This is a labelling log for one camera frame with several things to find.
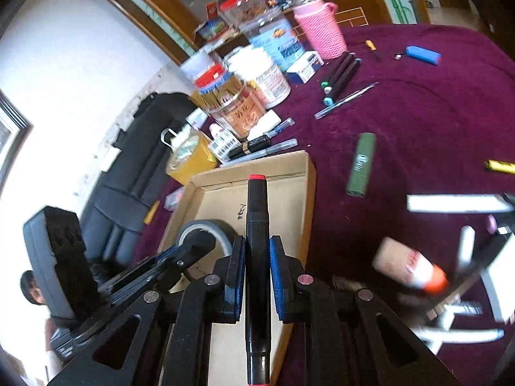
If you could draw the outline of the blue label plastic jar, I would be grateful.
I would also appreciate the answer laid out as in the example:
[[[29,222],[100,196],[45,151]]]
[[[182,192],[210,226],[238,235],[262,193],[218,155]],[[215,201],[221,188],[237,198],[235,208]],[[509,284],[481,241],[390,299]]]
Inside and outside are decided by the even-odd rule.
[[[305,54],[288,20],[280,15],[255,22],[245,36],[256,48],[262,48],[282,71],[286,72]]]

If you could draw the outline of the person in dark coat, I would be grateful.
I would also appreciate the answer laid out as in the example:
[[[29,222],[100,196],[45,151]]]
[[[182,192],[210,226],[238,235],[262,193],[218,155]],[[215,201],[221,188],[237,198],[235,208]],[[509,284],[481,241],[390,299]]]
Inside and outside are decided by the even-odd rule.
[[[45,306],[46,302],[44,299],[44,295],[42,294],[41,289],[38,287],[36,283],[35,276],[32,270],[27,270],[23,272],[20,280],[20,289],[22,291],[23,296],[26,300],[37,306]],[[52,318],[48,318],[45,322],[44,326],[44,334],[45,334],[45,350],[53,351],[51,345],[51,339],[56,332],[56,325],[53,322]]]

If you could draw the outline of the white plastic jar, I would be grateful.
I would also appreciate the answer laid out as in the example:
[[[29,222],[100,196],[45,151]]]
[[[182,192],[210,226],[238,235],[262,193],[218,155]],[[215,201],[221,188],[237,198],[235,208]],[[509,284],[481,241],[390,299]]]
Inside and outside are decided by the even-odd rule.
[[[256,92],[266,110],[278,106],[291,93],[282,71],[263,48],[238,47],[223,59],[228,70]]]

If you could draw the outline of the small orange screwdriver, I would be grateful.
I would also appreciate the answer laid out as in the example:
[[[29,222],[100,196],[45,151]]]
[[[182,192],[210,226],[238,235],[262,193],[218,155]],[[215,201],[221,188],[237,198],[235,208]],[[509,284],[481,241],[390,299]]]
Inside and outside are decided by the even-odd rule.
[[[370,39],[367,39],[366,42],[365,42],[365,45],[368,47],[368,49],[374,55],[374,58],[376,59],[376,61],[380,62],[381,58],[380,58],[380,55],[379,55],[379,53],[377,51],[377,48],[376,48],[374,42],[372,40],[370,40]]]

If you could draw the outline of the black leather sofa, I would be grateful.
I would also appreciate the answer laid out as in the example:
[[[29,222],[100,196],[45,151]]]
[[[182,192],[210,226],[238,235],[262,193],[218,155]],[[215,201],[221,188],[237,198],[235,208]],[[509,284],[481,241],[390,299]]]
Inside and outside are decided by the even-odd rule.
[[[182,92],[153,92],[141,101],[129,128],[119,132],[114,146],[120,153],[98,178],[80,217],[89,262],[131,264],[144,219],[169,181],[165,167],[171,151],[161,142],[162,131],[179,132],[194,110]]]

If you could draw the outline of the white barcode box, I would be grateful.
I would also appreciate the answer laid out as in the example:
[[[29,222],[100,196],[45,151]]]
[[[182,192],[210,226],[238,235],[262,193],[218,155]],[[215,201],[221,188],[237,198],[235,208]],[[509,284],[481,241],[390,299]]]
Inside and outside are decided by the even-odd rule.
[[[219,124],[210,125],[212,140],[208,143],[208,149],[222,163],[229,162],[229,152],[241,146],[234,134]]]

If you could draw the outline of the white paint marker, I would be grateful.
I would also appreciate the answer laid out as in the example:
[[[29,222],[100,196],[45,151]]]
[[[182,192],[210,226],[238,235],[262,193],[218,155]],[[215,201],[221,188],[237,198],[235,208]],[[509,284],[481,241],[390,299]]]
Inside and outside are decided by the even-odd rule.
[[[510,213],[514,205],[500,194],[409,194],[407,210],[422,214]]]

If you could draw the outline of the green lighter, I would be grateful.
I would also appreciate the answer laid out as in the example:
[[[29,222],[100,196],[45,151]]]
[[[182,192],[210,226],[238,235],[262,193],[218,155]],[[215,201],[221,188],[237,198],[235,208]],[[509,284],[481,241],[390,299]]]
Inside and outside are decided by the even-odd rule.
[[[353,156],[353,164],[347,181],[347,194],[351,197],[364,197],[371,175],[376,135],[361,133]]]

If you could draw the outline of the yellow black pen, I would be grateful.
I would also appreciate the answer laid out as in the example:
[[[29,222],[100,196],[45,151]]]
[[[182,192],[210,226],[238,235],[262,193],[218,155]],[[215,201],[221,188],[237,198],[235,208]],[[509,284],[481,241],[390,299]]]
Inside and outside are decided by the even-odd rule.
[[[511,162],[487,160],[484,162],[484,167],[492,172],[515,174],[515,164]]]

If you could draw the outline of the small white blue box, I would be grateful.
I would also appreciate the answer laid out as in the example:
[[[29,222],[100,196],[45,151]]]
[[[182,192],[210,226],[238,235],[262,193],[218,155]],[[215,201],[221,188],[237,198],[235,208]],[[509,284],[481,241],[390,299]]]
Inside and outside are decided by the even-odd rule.
[[[285,72],[286,79],[293,84],[307,83],[325,65],[316,51],[306,51]]]

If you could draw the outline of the red lid snack jar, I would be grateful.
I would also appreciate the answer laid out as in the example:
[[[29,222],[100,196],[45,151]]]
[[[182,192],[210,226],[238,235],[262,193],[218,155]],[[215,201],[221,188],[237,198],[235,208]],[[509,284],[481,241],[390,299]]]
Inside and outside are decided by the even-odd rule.
[[[218,11],[227,24],[236,29],[267,11],[265,0],[226,0],[218,5]]]

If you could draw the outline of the silver ballpoint pen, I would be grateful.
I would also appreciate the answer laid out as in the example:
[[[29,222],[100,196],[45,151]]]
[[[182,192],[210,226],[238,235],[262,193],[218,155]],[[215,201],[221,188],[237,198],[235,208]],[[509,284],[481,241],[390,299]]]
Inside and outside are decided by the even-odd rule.
[[[323,119],[329,113],[336,110],[338,107],[343,106],[344,104],[349,103],[352,100],[361,97],[363,94],[365,94],[367,91],[371,90],[372,88],[374,88],[374,86],[377,86],[377,85],[378,85],[378,82],[373,82],[370,85],[368,85],[360,90],[357,90],[356,92],[353,92],[352,94],[348,95],[347,97],[345,97],[337,102],[333,102],[333,103],[329,104],[321,111],[315,113],[314,118],[317,120]]]

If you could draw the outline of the white glue bottle orange cap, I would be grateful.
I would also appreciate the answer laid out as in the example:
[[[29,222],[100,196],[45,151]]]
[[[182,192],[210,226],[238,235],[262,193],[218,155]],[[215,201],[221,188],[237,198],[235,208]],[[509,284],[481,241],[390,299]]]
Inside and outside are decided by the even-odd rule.
[[[444,270],[418,250],[388,237],[382,240],[372,266],[375,271],[407,288],[432,295],[441,293],[449,284]]]

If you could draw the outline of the yellow packing tape roll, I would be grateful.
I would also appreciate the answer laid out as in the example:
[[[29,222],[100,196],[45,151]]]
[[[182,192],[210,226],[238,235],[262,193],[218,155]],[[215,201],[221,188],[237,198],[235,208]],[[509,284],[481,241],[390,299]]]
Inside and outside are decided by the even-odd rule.
[[[162,132],[162,143],[171,151],[165,172],[183,186],[193,176],[213,170],[218,165],[217,157],[209,149],[211,140],[200,131],[175,134],[167,128]]]

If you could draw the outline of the black marker red cap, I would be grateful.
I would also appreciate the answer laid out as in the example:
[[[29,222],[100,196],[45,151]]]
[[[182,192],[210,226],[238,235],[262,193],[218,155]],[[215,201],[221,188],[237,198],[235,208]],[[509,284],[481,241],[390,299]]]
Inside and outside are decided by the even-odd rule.
[[[270,383],[271,276],[267,181],[248,179],[245,246],[245,340],[247,383]]]

